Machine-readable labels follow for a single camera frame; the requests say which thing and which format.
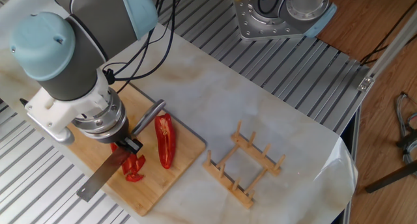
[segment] robotic arm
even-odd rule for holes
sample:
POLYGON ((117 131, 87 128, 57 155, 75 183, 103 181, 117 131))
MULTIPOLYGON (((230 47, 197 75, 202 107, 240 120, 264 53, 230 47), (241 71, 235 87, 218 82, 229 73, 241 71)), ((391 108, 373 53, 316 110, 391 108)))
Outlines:
POLYGON ((152 0, 55 0, 70 15, 42 12, 22 20, 10 50, 42 88, 27 114, 56 141, 70 145, 71 122, 102 143, 124 139, 126 110, 98 67, 139 40, 158 21, 152 0))

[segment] knife blade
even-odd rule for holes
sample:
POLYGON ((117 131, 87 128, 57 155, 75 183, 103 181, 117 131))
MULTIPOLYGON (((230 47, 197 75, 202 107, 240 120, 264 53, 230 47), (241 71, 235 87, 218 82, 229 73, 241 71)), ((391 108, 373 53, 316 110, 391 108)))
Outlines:
POLYGON ((97 169, 88 181, 77 191, 78 197, 89 202, 90 199, 101 189, 102 186, 116 173, 117 169, 128 159, 130 154, 136 154, 143 146, 137 139, 137 135, 152 122, 157 114, 164 108, 165 101, 158 100, 142 116, 135 128, 122 141, 115 142, 117 150, 97 169))
POLYGON ((122 147, 118 147, 88 181, 80 187, 77 191, 77 195, 84 201, 89 202, 130 155, 131 153, 129 151, 122 147))

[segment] white marble contact paper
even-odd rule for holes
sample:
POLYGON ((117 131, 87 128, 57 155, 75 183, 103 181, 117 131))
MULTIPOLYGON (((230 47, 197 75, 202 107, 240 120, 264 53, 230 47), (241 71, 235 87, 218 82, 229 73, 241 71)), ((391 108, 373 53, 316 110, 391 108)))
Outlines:
MULTIPOLYGON (((158 25, 152 38, 158 38, 163 29, 158 25)), ((150 46, 140 74, 159 62, 168 40, 165 36, 150 46)), ((127 61, 143 41, 111 61, 127 61)), ((137 62, 122 76, 129 76, 137 62)), ((254 144, 261 150, 272 143, 268 156, 274 161, 287 155, 280 175, 267 173, 256 185, 255 203, 247 210, 203 169, 204 152, 145 217, 115 198, 140 224, 331 223, 350 201, 357 170, 338 135, 181 37, 175 35, 171 52, 158 71, 133 84, 154 100, 164 99, 166 109, 207 142, 216 162, 233 147, 230 135, 239 120, 243 120, 243 136, 257 132, 254 144)), ((0 85, 0 98, 21 114, 24 110, 18 99, 30 98, 39 88, 8 50, 0 51, 0 85)), ((61 145, 58 148, 91 174, 71 151, 61 145)), ((232 178, 242 177, 243 188, 260 171, 261 166, 241 150, 225 168, 232 178)))

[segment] red bell pepper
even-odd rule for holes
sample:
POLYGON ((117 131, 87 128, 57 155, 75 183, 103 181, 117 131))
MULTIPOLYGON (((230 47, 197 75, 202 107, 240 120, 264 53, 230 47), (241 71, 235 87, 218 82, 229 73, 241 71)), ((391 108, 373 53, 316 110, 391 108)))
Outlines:
POLYGON ((130 175, 126 175, 126 181, 129 182, 137 182, 142 180, 142 178, 144 178, 145 176, 143 175, 134 175, 134 174, 130 174, 130 175))
POLYGON ((115 143, 110 143, 111 152, 115 152, 117 149, 117 145, 115 143))
MULTIPOLYGON (((110 144, 110 147, 112 152, 116 151, 117 149, 117 145, 115 143, 110 144)), ((127 175, 130 171, 133 175, 135 175, 142 168, 145 161, 146 159, 144 155, 138 159, 136 155, 131 154, 129 158, 122 164, 123 174, 127 175)))
POLYGON ((171 116, 166 113, 155 118, 156 137, 158 138, 159 160, 162 167, 169 169, 175 155, 175 132, 171 116))

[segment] wooden cutting board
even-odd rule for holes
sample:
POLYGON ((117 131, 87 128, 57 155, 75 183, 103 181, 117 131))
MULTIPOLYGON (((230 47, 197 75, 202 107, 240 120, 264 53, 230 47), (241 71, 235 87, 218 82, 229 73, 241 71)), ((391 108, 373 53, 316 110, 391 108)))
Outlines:
MULTIPOLYGON (((115 83, 112 88, 119 90, 122 84, 115 83)), ((153 102, 130 85, 126 86, 119 96, 126 107, 130 129, 132 129, 153 102)), ((107 182, 114 193, 141 216, 146 215, 152 209, 205 150, 205 143, 175 119, 173 119, 173 127, 177 136, 177 149, 170 169, 167 170, 161 166, 152 121, 137 137, 143 143, 137 155, 144 155, 146 159, 139 174, 145 175, 145 178, 136 183, 127 182, 120 168, 107 182)), ((88 138, 73 125, 70 129, 76 140, 69 146, 69 149, 91 170, 96 171, 110 156, 110 145, 88 138)))

